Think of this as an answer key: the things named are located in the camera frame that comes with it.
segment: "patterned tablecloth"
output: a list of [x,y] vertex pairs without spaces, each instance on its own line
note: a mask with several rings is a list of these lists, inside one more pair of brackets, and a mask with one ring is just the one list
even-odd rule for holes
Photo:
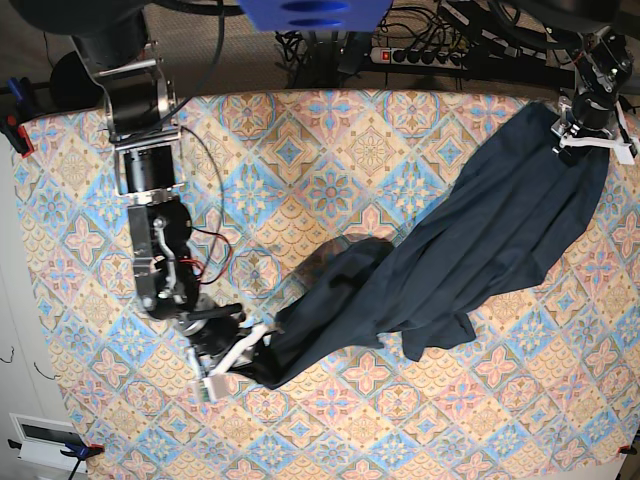
[[[235,253],[206,291],[269,321],[348,242],[296,269],[317,247],[402,240],[523,104],[374,91],[192,101],[181,120],[221,166]],[[611,461],[638,429],[637,167],[612,164],[588,231],[543,285],[473,313],[477,341],[411,363],[386,335],[384,350],[336,352],[279,391],[232,376],[231,397],[199,405],[185,340],[133,301],[102,115],[27,129],[36,152],[14,171],[28,265],[71,421],[106,446],[92,478],[506,480]],[[214,228],[215,172],[193,138],[183,151],[183,201]],[[193,247],[204,259],[208,238]]]

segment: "fabric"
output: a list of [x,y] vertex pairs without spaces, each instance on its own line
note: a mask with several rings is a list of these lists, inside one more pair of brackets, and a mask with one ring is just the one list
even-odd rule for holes
[[[205,291],[273,321],[350,242],[405,239],[525,103],[379,91],[195,99],[180,119],[222,167],[222,233],[235,252]],[[26,128],[36,152],[13,157],[25,255],[70,421],[106,446],[92,479],[511,480],[610,462],[633,439],[638,167],[611,163],[587,232],[542,285],[471,312],[475,341],[415,363],[399,333],[384,334],[384,349],[339,350],[278,390],[231,375],[230,397],[198,405],[184,339],[133,299],[103,116]],[[195,140],[182,147],[182,198],[195,225],[213,229],[215,172]],[[194,235],[197,258],[209,244]]]
[[366,242],[342,253],[276,315],[283,332],[269,350],[280,376],[257,380],[280,387],[340,348],[383,348],[377,335],[386,332],[402,332],[404,354],[417,362],[426,347],[474,340],[466,313],[489,296],[541,284],[586,230],[609,166],[604,149],[560,161],[557,119],[529,104],[473,154],[449,198],[393,252]]

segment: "tile pattern fabric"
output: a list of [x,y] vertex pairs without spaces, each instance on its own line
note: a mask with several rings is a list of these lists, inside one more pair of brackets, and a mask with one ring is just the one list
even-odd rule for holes
[[[349,241],[401,241],[524,103],[410,91],[193,100],[181,121],[220,165],[235,252],[205,291],[271,322]],[[335,352],[278,391],[230,376],[230,397],[198,404],[185,339],[134,300],[104,119],[27,129],[36,151],[13,160],[25,253],[71,421],[106,447],[94,479],[507,480],[609,462],[638,429],[638,167],[612,163],[587,232],[542,285],[473,312],[473,343],[411,363],[384,335],[384,350]],[[183,152],[183,200],[214,228],[215,172],[193,138]],[[200,234],[191,247],[209,254]],[[218,245],[212,270],[224,256]]]

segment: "wall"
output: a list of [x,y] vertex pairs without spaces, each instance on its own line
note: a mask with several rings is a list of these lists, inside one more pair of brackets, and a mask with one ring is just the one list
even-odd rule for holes
[[22,233],[13,187],[10,145],[0,135],[0,480],[32,479],[38,475],[55,480],[69,472],[35,468],[18,460],[7,439],[17,440],[9,412],[68,422],[58,386],[36,372],[53,375],[22,244]]

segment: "blue object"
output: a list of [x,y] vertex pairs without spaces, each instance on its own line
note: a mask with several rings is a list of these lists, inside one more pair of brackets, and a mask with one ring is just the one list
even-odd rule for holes
[[261,31],[347,30],[373,32],[390,0],[238,0]]

